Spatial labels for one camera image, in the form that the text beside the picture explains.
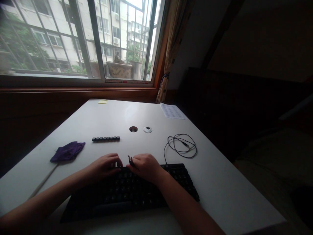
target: wooden windowsill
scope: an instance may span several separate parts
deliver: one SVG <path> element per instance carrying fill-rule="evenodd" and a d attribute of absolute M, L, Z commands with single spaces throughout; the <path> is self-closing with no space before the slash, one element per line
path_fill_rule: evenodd
<path fill-rule="evenodd" d="M 157 91 L 154 87 L 0 87 L 0 93 L 50 93 L 90 91 Z"/>

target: white desk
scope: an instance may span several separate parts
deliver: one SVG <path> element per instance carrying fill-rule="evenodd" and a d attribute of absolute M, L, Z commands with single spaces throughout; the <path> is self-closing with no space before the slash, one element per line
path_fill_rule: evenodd
<path fill-rule="evenodd" d="M 131 126 L 138 131 L 129 131 Z M 143 127 L 153 129 L 143 132 Z M 223 156 L 190 120 L 165 118 L 160 105 L 91 99 L 34 148 L 0 179 L 0 215 L 23 203 L 54 167 L 49 160 L 59 146 L 71 141 L 86 142 L 70 164 L 60 165 L 41 191 L 84 168 L 98 157 L 117 152 L 124 165 L 127 155 L 151 153 L 165 164 L 163 149 L 167 137 L 189 134 L 196 142 L 194 159 L 166 150 L 169 164 L 184 163 L 196 187 L 202 207 L 227 234 L 242 234 L 285 222 L 284 217 Z M 119 142 L 92 143 L 93 137 L 120 136 Z M 42 233 L 75 234 L 181 234 L 168 208 L 102 217 L 60 224 L 68 199 L 49 217 Z"/>

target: keyboard cable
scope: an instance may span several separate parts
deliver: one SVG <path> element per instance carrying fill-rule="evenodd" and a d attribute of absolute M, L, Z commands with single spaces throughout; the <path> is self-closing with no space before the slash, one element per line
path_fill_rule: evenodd
<path fill-rule="evenodd" d="M 183 138 L 179 138 L 180 136 L 182 136 L 182 135 L 186 135 L 186 136 L 188 136 L 190 139 L 191 139 L 191 141 L 193 142 L 190 142 L 190 141 L 188 141 L 188 140 L 185 140 L 185 139 L 183 139 Z M 180 150 L 177 150 L 176 149 L 176 146 L 175 146 L 175 140 L 178 140 L 178 141 L 180 141 L 183 145 L 185 145 L 187 148 L 189 148 L 187 151 L 180 151 Z M 167 161 L 166 161 L 166 158 L 165 158 L 165 149 L 166 149 L 166 146 L 170 146 L 171 147 L 171 149 L 173 149 L 173 150 L 175 150 L 180 156 L 182 156 L 182 157 L 184 157 L 184 158 L 194 158 L 196 155 L 197 155 L 197 152 L 198 152 L 198 149 L 197 149 L 197 147 L 196 147 L 196 143 L 195 143 L 195 141 L 190 137 L 190 135 L 188 135 L 188 134 L 176 134 L 176 135 L 174 135 L 174 136 L 169 136 L 169 137 L 167 137 L 167 144 L 165 145 L 165 147 L 164 147 L 164 151 L 163 151 L 163 154 L 164 154 L 164 160 L 165 160 L 165 163 L 167 164 Z M 181 153 L 189 153 L 190 151 L 192 151 L 192 150 L 194 150 L 194 149 L 196 149 L 196 152 L 195 152 L 195 154 L 194 155 L 192 155 L 191 157 L 187 157 L 187 156 L 184 156 L 184 155 L 182 155 Z"/>

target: yellow sticky note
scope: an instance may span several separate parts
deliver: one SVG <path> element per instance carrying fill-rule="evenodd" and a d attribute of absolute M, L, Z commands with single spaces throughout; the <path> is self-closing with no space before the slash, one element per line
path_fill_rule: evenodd
<path fill-rule="evenodd" d="M 100 100 L 98 103 L 106 104 L 107 102 L 108 102 L 108 100 Z"/>

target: curtain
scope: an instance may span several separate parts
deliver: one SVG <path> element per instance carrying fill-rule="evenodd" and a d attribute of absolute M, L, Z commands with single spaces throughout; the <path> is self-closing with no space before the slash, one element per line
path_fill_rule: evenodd
<path fill-rule="evenodd" d="M 175 62 L 178 49 L 183 39 L 187 22 L 195 0 L 171 0 L 166 24 L 169 24 L 164 75 L 156 97 L 156 103 L 164 102 L 171 68 Z"/>

